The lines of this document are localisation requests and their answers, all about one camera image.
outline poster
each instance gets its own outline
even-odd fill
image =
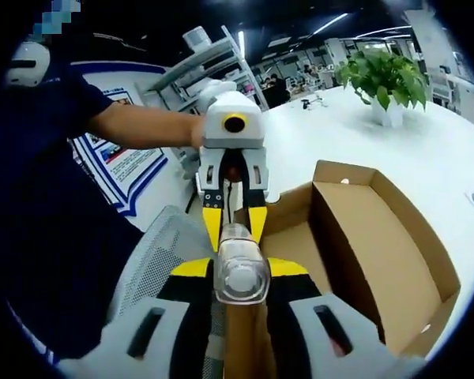
[[[123,88],[103,91],[121,104],[133,104]],[[134,150],[124,148],[87,133],[76,140],[112,204],[124,216],[136,216],[136,202],[143,189],[167,163],[161,148]]]

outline white flower pot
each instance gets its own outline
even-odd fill
[[[389,99],[388,109],[381,106],[378,102],[378,97],[375,96],[371,100],[372,106],[372,118],[379,125],[386,126],[388,128],[400,128],[404,123],[404,106],[398,104],[395,99],[391,96]]]

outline cardboard box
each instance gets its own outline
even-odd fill
[[[319,161],[313,182],[281,194],[268,212],[265,257],[307,268],[321,293],[333,292],[371,319],[393,353],[429,352],[460,282],[430,225],[381,172]],[[265,306],[227,309],[226,378],[259,368],[266,372],[257,377],[274,376],[265,312]],[[243,358],[249,354],[254,362]]]

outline white table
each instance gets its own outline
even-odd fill
[[[371,121],[371,108],[342,87],[319,92],[327,107],[295,100],[265,113],[268,201],[312,179],[319,159],[375,167],[427,218],[450,253],[461,293],[431,357],[450,335],[474,292],[474,125],[433,103],[407,109],[404,126]]]

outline green leaves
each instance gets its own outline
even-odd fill
[[[336,78],[345,88],[351,83],[365,104],[370,102],[363,93],[370,98],[377,96],[385,109],[391,96],[405,107],[421,103],[425,109],[427,103],[425,80],[417,64],[400,55],[358,51],[346,63],[341,63]]]
[[[389,106],[388,90],[384,88],[382,85],[380,85],[378,87],[378,92],[376,96],[378,97],[378,102],[381,104],[383,108],[385,108],[385,111],[386,111]]]

